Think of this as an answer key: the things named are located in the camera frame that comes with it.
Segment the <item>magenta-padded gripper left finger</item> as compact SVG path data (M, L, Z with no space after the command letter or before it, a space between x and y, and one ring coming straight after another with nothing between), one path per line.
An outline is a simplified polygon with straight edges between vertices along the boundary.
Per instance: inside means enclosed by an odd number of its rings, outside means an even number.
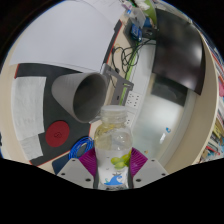
M95 149L90 149L79 159L70 159L59 171L58 176L78 186L97 189L98 176Z

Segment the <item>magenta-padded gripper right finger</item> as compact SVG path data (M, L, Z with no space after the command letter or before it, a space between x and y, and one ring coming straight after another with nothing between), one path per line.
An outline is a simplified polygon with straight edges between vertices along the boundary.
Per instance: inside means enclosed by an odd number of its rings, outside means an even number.
M130 189L144 187L168 175L156 159L148 159L133 148L129 162L128 184Z

